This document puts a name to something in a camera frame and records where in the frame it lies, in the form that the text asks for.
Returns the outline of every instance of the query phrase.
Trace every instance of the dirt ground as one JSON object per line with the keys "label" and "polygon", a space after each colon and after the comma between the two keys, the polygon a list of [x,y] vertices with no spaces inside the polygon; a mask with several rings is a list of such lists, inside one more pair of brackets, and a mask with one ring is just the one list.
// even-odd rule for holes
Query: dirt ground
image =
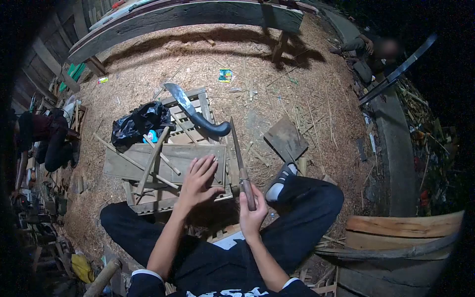
{"label": "dirt ground", "polygon": [[[282,116],[295,122],[309,143],[304,153],[309,159],[307,176],[320,179],[327,174],[345,195],[343,209],[328,232],[332,238],[343,238],[347,216],[364,213],[361,190],[371,165],[360,162],[355,142],[365,138],[366,128],[350,87],[352,73],[343,58],[328,52],[331,45],[327,38],[333,40],[336,36],[321,22],[324,20],[305,14],[302,34],[289,40],[279,66],[270,59],[280,32],[243,25],[162,30],[97,55],[104,61],[109,80],[97,84],[97,78],[88,70],[80,78],[81,91],[76,96],[87,106],[87,114],[81,131],[79,165],[73,171],[67,168],[58,173],[58,178],[70,182],[68,198],[72,203],[68,205],[63,230],[74,247],[94,259],[103,255],[104,244],[120,256],[125,255],[99,222],[100,209],[107,203],[125,201],[125,195],[121,180],[103,175],[105,149],[92,133],[110,141],[112,122],[149,102],[154,89],[180,67],[171,81],[184,90],[205,86],[215,120],[220,123],[233,116],[241,147],[253,141],[254,149],[271,164],[266,167],[252,154],[245,160],[251,180],[262,191],[283,164],[264,142],[263,134]],[[212,47],[202,35],[216,45]],[[223,66],[234,71],[229,84],[218,81]],[[249,88],[251,80],[257,91],[252,101],[246,93],[229,92],[232,87]],[[168,96],[164,92],[160,97]],[[80,174],[87,189],[75,194]],[[274,219],[268,217],[266,224]],[[316,278],[328,263],[313,256],[305,266],[310,269],[308,274]]]}

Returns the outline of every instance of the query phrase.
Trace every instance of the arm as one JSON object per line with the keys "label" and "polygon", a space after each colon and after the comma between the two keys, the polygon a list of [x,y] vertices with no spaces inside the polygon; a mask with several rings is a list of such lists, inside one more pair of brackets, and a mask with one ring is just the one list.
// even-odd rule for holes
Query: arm
{"label": "arm", "polygon": [[257,197],[257,209],[255,211],[249,211],[249,208],[247,208],[246,194],[241,192],[239,195],[239,203],[241,206],[239,224],[244,238],[251,248],[252,255],[254,256],[264,283],[270,290],[279,292],[283,289],[286,282],[290,280],[290,277],[267,251],[261,240],[259,228],[268,213],[268,209],[264,195],[255,185],[251,184],[251,186],[252,192]]}
{"label": "arm", "polygon": [[218,162],[214,155],[195,158],[187,169],[180,196],[175,203],[170,219],[163,228],[155,247],[150,254],[147,269],[157,273],[165,281],[169,277],[173,258],[178,249],[185,219],[191,209],[217,194],[224,193],[223,188],[207,189],[208,180],[213,178]]}
{"label": "arm", "polygon": [[23,177],[25,176],[25,172],[27,170],[28,165],[28,151],[23,151],[21,153],[21,161],[17,164],[17,178],[15,182],[15,192],[14,198],[18,195],[18,191],[20,190],[21,183],[23,182]]}
{"label": "arm", "polygon": [[370,55],[373,54],[373,47],[374,47],[374,44],[373,42],[371,41],[371,39],[369,39],[368,37],[364,36],[363,34],[360,34],[358,35],[359,38],[363,39],[364,43],[366,43],[366,50],[368,51],[368,53]]}

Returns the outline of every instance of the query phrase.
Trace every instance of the knife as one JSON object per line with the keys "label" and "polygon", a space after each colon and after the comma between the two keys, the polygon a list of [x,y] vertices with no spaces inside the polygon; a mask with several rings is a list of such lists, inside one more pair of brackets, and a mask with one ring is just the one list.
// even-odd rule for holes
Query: knife
{"label": "knife", "polygon": [[190,120],[196,126],[208,131],[211,135],[226,136],[231,131],[229,122],[222,122],[219,125],[210,123],[203,117],[201,113],[197,113],[195,107],[191,104],[185,92],[177,84],[167,83],[163,86],[170,92],[170,94],[177,100],[185,113],[188,114]]}

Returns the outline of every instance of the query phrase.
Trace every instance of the machete handle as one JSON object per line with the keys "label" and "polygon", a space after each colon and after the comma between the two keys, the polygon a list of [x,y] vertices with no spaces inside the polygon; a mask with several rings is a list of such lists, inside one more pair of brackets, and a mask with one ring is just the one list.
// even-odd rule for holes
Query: machete handle
{"label": "machete handle", "polygon": [[226,136],[231,131],[231,124],[229,122],[222,122],[219,125],[210,123],[200,113],[195,113],[190,116],[190,120],[196,126],[200,126],[202,129],[208,131],[212,136]]}

